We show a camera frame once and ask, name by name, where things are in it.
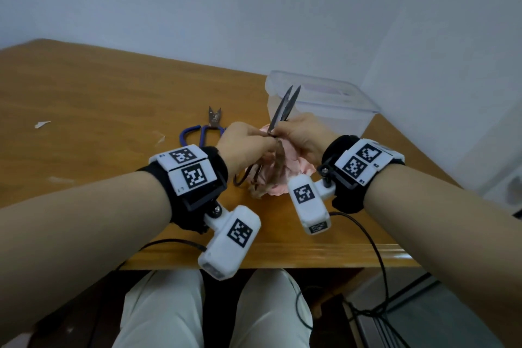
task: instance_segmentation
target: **white pants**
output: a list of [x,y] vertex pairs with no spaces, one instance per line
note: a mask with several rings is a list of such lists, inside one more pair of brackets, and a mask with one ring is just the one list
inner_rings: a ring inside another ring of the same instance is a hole
[[[231,348],[309,347],[296,314],[297,282],[284,270],[257,270],[238,301]],[[153,271],[125,296],[113,348],[203,348],[203,277],[198,270]],[[302,296],[299,314],[312,325]]]

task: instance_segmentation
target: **clear plastic box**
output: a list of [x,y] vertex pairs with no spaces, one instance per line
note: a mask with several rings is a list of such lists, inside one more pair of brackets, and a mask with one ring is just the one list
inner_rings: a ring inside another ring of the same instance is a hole
[[361,136],[374,114],[380,112],[367,95],[348,82],[271,71],[265,81],[270,119],[291,85],[294,90],[301,85],[301,92],[290,117],[311,112],[340,134]]

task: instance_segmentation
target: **scissors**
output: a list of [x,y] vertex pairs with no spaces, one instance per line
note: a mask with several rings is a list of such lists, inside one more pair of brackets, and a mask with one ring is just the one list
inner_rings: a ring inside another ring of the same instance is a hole
[[193,126],[185,128],[181,133],[179,134],[179,142],[181,146],[186,146],[187,141],[185,137],[193,132],[198,131],[201,128],[201,133],[199,134],[199,147],[205,146],[205,134],[207,133],[207,130],[219,130],[219,136],[222,136],[225,132],[225,128],[221,127],[219,125],[219,121],[221,120],[221,108],[217,112],[214,112],[212,110],[212,107],[208,107],[208,125],[206,126]]
[[[292,88],[293,88],[293,85],[291,85],[290,88],[288,88],[286,94],[284,94],[283,99],[281,100],[281,102],[279,102],[279,106],[277,107],[276,113],[272,117],[272,121],[270,122],[270,125],[268,126],[268,130],[266,131],[268,134],[270,134],[272,132],[272,130],[274,129],[274,127],[276,126],[276,123],[278,121],[286,121],[288,116],[290,115],[290,112],[292,111],[292,108],[293,108],[294,104],[296,103],[299,92],[301,91],[301,86],[297,87],[296,91],[293,93],[292,97],[290,98],[290,94],[292,93]],[[239,181],[237,180],[238,176],[234,175],[234,180],[233,180],[234,186],[240,186],[241,184],[243,184],[243,182],[246,180],[248,174],[252,170],[252,167],[253,167],[253,165],[251,165],[250,167],[248,167],[246,169],[245,174]],[[257,178],[259,176],[259,173],[261,172],[262,167],[263,166],[260,165],[259,168],[257,169],[257,171],[254,175],[254,183],[257,182]]]

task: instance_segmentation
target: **container lid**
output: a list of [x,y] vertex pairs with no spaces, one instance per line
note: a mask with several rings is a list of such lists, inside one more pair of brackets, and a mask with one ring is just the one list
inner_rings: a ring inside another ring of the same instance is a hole
[[296,102],[299,111],[312,111],[323,117],[338,116],[348,109],[380,112],[380,108],[366,94],[345,81],[271,71],[265,81],[265,90],[271,96],[283,98],[291,85],[294,88],[301,85]]

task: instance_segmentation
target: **left hand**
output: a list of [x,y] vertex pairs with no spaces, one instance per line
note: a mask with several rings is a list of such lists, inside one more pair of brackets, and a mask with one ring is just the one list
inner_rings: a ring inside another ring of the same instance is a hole
[[275,151],[276,140],[244,122],[233,122],[216,147],[225,161],[229,179],[232,179],[242,169],[255,164],[266,152]]

